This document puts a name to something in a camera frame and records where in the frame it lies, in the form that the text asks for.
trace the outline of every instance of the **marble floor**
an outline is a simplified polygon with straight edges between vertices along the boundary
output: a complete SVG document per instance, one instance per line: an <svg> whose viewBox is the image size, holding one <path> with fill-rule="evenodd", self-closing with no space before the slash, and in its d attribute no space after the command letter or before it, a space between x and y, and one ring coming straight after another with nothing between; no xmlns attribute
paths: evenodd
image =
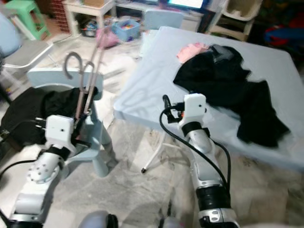
<svg viewBox="0 0 304 228"><path fill-rule="evenodd" d="M88 60L93 43L91 38L68 38L55 44L52 56L62 64L66 53L76 51ZM115 156L118 163L108 163L111 171L105 178L96 176L91 163L69 164L71 173L55 190L46 228L77 228L86 214L97 210L116 214L122 228L157 228L169 205L172 215L184 227L199 227L189 162L184 153L166 148L153 168L141 175L140 170L156 149L160 134L113 118L115 97L139 63L139 45L139 41L134 41L106 51L102 65L104 97L95 104L98 117L104 120L112 138L112 146L105 146L103 154ZM37 67L53 65L45 59ZM71 67L76 67L76 63L72 62ZM123 72L111 75L115 70ZM20 153L11 153L0 168L35 158L38 152L37 146L31 146ZM217 158L221 169L226 170L225 155L218 152ZM234 153L231 159L231 201L242 227L279 228L279 224L304 227L302 174ZM0 207L7 215L13 209L28 167L26 164L14 167L0 183Z"/></svg>

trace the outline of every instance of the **black cloth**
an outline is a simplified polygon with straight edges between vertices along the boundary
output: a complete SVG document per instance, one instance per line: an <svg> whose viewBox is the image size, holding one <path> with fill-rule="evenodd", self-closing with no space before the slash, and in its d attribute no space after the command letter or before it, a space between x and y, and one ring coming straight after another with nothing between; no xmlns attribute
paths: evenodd
<svg viewBox="0 0 304 228"><path fill-rule="evenodd" d="M277 147L289 129L276 116L267 82L247 81L250 71L241 67L242 56L231 47L224 48L232 58L215 62L218 53L211 47L184 63L173 82L189 92L204 94L212 106L239 114L239 139Z"/></svg>
<svg viewBox="0 0 304 228"><path fill-rule="evenodd" d="M0 132L11 131L14 126L36 117L46 119L50 115L74 117L79 97L79 88L64 92L46 92L39 88L29 88L9 106L1 121ZM44 144L45 131L36 128L34 123L21 123L11 132L11 137L20 145Z"/></svg>

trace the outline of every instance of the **green stool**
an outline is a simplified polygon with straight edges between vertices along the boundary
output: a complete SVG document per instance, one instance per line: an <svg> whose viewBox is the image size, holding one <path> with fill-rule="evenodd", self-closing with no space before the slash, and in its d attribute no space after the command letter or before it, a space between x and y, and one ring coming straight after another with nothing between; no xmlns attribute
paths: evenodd
<svg viewBox="0 0 304 228"><path fill-rule="evenodd" d="M39 8L32 0L12 0L9 3L5 4L8 9L16 11L19 19L27 27L27 29L33 34L33 36L40 40L41 35L46 32L49 36L50 32L47 30L47 27L44 23L43 17L40 13ZM31 12L34 12L38 23L35 23Z"/></svg>

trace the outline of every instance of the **monitor screen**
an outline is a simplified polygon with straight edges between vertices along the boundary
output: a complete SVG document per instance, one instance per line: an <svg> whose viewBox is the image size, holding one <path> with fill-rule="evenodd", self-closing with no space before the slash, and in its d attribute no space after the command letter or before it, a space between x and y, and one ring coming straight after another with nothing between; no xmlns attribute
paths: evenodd
<svg viewBox="0 0 304 228"><path fill-rule="evenodd" d="M151 2L157 2L158 0L147 0ZM180 7L190 7L200 9L204 0L169 0L169 4L180 6Z"/></svg>

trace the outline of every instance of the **light blue chair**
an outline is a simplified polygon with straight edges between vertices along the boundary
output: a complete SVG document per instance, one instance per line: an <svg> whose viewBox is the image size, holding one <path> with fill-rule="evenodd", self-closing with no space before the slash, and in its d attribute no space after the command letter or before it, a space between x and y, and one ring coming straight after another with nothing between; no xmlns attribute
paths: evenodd
<svg viewBox="0 0 304 228"><path fill-rule="evenodd" d="M61 68L37 68L27 73L29 82L35 88L43 88L45 91L62 92L74 87L79 87L79 74L77 69L68 69L73 79L69 80L65 77ZM84 85L86 85L89 72L84 75ZM94 100L100 100L103 93L103 77L99 75L95 85L99 91L95 95ZM92 104L92 114L85 121L84 131L81 133L81 140L91 143L91 148L79 148L79 153L69 158L68 162L74 161L92 161L95 173L99 177L105 177L109 173L106 163L103 161L101 153L101 145L111 142L102 121L97 118L94 104Z"/></svg>
<svg viewBox="0 0 304 228"><path fill-rule="evenodd" d="M142 33L142 47L139 53L143 57L151 47L151 44L161 26L173 27L179 29L184 19L184 14L181 12L162 10L162 9L148 9L143 16L143 24L145 30L148 32Z"/></svg>

